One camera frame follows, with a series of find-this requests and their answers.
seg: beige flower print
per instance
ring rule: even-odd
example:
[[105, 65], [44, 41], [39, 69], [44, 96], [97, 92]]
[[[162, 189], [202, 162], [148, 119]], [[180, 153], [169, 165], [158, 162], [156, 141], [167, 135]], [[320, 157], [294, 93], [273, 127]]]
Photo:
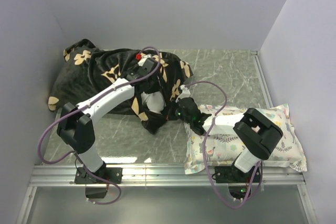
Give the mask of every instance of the beige flower print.
[[181, 80], [178, 79], [176, 81], [176, 84], [174, 84], [173, 88], [172, 88], [172, 96], [170, 97], [170, 100], [173, 100], [175, 97], [179, 96], [180, 95], [180, 92], [179, 92], [179, 87], [181, 85]]
[[135, 112], [135, 114], [140, 118], [141, 121], [147, 121], [148, 117], [145, 112], [141, 112], [139, 114], [139, 103], [138, 99], [135, 97], [132, 103], [132, 110]]
[[76, 54], [74, 57], [75, 65], [81, 65], [86, 59], [91, 58], [91, 52], [84, 50], [82, 54]]
[[181, 60], [180, 61], [180, 66], [181, 66], [181, 69], [184, 70], [185, 76], [187, 76], [189, 78], [190, 77], [190, 66], [189, 66], [189, 63]]
[[[160, 57], [161, 57], [161, 59], [160, 59], [160, 63], [161, 63], [161, 65], [162, 65], [164, 68], [167, 67], [169, 64], [166, 63], [166, 62], [164, 61], [164, 59], [162, 59], [162, 53], [160, 53]], [[156, 60], [156, 61], [159, 61], [159, 57], [158, 57], [157, 55], [154, 55], [154, 56], [153, 56], [153, 59]]]
[[49, 97], [49, 100], [48, 100], [49, 110], [55, 111], [56, 110], [56, 104], [58, 102], [59, 102], [59, 99], [57, 97]]
[[110, 82], [114, 83], [115, 80], [117, 80], [119, 76], [121, 76], [119, 64], [111, 68], [110, 71], [106, 71], [105, 73], [102, 73], [101, 75], [109, 79]]
[[[73, 52], [75, 50], [75, 48], [72, 48], [70, 50], [70, 53]], [[68, 53], [66, 50], [63, 51], [63, 56], [66, 62], [68, 62], [68, 60], [70, 60], [70, 53]]]
[[164, 69], [164, 67], [160, 68], [160, 73], [162, 74], [163, 80], [165, 82], [167, 82], [167, 73], [166, 73], [166, 70]]

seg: black mounting bracket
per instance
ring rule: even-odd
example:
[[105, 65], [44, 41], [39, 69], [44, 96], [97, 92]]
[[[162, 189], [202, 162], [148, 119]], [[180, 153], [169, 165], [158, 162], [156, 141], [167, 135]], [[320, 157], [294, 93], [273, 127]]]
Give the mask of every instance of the black mounting bracket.
[[104, 199], [107, 190], [107, 187], [85, 187], [85, 196], [88, 199]]
[[[121, 183], [122, 177], [122, 168], [120, 167], [106, 167], [104, 170], [104, 179], [109, 180], [115, 184]], [[78, 167], [76, 176], [75, 176], [75, 184], [83, 185], [83, 184], [106, 184], [100, 180], [92, 178], [83, 167]]]
[[[241, 170], [236, 168], [235, 166], [216, 166], [215, 174], [213, 179], [217, 184], [222, 183], [247, 183], [252, 176], [253, 170], [255, 167], [247, 172], [243, 173]], [[260, 170], [259, 168], [256, 171], [256, 175], [254, 176], [252, 183], [260, 182]]]

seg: metal rail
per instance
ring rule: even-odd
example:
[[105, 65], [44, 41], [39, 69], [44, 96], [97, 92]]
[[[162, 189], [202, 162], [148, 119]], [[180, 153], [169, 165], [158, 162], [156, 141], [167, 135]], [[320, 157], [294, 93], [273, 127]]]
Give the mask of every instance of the metal rail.
[[[123, 176], [121, 187], [128, 186], [210, 186], [205, 171], [197, 174], [185, 175], [182, 164], [115, 164], [108, 167], [122, 167]], [[74, 184], [76, 176], [75, 166], [35, 166], [29, 186], [43, 187], [84, 187]], [[263, 172], [265, 185], [304, 185], [303, 175], [291, 168], [265, 167]], [[87, 186], [105, 186], [93, 184]]]

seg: pillow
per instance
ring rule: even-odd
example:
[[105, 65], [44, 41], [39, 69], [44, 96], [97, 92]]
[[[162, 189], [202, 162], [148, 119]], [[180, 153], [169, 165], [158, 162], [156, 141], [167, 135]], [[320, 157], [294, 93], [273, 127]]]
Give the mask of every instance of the pillow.
[[[201, 105], [201, 112], [214, 114], [221, 106]], [[226, 106], [219, 115], [234, 115], [244, 113], [247, 109]], [[288, 104], [271, 109], [258, 109], [272, 122], [277, 124], [283, 137], [272, 152], [270, 158], [264, 161], [265, 166], [291, 167], [298, 172], [307, 171], [306, 157], [302, 146], [295, 136], [294, 127], [289, 119]], [[194, 133], [188, 124], [185, 124], [188, 136], [187, 162], [184, 165], [185, 173], [192, 174], [203, 170], [202, 142], [204, 136]], [[245, 145], [237, 135], [212, 135], [206, 141], [206, 152], [209, 166], [230, 165], [245, 149]]]

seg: glass panel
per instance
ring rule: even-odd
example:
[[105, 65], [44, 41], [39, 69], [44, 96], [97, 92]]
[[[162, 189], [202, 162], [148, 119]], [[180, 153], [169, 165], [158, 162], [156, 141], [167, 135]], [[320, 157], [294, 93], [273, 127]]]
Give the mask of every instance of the glass panel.
[[297, 186], [265, 186], [240, 210], [224, 206], [210, 187], [123, 188], [109, 206], [85, 200], [84, 188], [38, 188], [28, 223], [308, 223]]

